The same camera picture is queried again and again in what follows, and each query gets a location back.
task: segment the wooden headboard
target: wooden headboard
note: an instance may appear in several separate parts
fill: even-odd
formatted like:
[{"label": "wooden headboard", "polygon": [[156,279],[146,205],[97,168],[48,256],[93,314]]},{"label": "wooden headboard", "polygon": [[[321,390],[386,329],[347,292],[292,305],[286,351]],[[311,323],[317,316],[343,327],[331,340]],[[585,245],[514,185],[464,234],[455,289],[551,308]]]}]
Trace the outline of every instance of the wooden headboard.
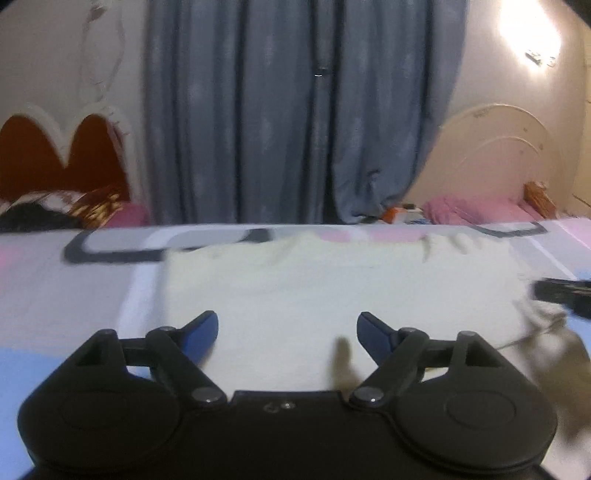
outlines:
[{"label": "wooden headboard", "polygon": [[529,112],[486,105],[462,112],[442,127],[405,201],[423,205],[441,195],[520,200],[524,183],[548,185],[561,206],[568,198],[564,160],[554,140]]},{"label": "wooden headboard", "polygon": [[76,128],[64,162],[35,120],[13,115],[0,129],[0,199],[13,201],[29,192],[53,190],[87,193],[117,184],[121,199],[129,200],[116,146],[124,151],[121,133],[104,117],[88,115]]}]

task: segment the mattress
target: mattress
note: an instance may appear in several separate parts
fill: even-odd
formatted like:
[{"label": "mattress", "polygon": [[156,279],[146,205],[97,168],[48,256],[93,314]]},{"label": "mattress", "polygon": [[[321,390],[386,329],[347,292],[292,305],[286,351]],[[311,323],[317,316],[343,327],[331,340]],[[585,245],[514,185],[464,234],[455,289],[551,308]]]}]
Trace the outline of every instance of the mattress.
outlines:
[{"label": "mattress", "polygon": [[[547,233],[509,239],[536,274],[575,279],[591,271],[591,221],[542,224]],[[125,338],[162,325],[163,263],[135,262],[135,252],[233,243],[253,231],[260,241],[272,240],[303,230],[336,242],[404,242],[428,233],[486,235],[467,226],[444,225],[199,225],[92,233],[85,242],[91,256],[129,254],[129,262],[116,264],[66,262],[64,247],[78,232],[0,236],[0,480],[17,478],[31,466],[16,430],[18,407],[65,357],[101,328],[115,328]],[[591,474],[591,371],[581,340],[559,329],[503,353],[557,405],[560,429],[544,465],[558,478],[586,479]]]}]

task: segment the blue curtain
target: blue curtain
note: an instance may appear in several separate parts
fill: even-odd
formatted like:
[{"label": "blue curtain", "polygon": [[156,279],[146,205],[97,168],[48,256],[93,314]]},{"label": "blue curtain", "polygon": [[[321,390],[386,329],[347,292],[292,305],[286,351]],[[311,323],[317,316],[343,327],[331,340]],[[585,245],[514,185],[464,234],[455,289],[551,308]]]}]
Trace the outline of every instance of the blue curtain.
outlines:
[{"label": "blue curtain", "polygon": [[466,0],[153,0],[147,132],[161,223],[379,216],[420,172]]}]

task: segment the white wall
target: white wall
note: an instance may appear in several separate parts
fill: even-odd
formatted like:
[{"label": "white wall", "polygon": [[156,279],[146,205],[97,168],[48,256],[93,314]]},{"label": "white wall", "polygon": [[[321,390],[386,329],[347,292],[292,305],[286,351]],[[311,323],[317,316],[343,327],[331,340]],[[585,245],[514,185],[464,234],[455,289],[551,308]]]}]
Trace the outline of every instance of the white wall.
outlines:
[{"label": "white wall", "polygon": [[[128,176],[134,197],[140,201],[147,196],[142,188],[145,172],[141,159],[145,152],[143,85],[148,2],[119,0],[112,7],[123,9],[125,52],[106,97],[106,103],[117,107],[133,130],[140,160],[128,165]],[[78,92],[82,31],[89,10],[89,0],[15,0],[0,13],[0,119],[33,103],[65,130],[91,101],[87,78],[83,78],[81,95]],[[104,28],[91,30],[90,51],[97,77],[108,74],[116,58],[114,11],[97,20]]]},{"label": "white wall", "polygon": [[576,15],[560,0],[540,0],[561,38],[555,67],[538,67],[517,54],[501,36],[503,3],[470,0],[462,65],[448,116],[486,103],[518,106],[548,129],[565,160],[565,183],[572,186],[579,163],[584,123],[583,41]]}]

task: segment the pink blanket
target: pink blanket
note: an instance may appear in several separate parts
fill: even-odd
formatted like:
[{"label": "pink blanket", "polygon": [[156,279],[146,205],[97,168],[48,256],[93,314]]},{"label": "pink blanket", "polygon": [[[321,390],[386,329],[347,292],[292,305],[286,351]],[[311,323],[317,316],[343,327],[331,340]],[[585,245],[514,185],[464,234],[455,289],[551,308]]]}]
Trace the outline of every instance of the pink blanket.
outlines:
[{"label": "pink blanket", "polygon": [[514,203],[503,198],[471,200],[442,196],[423,206],[425,217],[442,225],[481,225],[483,223],[537,222],[542,216],[523,200]]}]

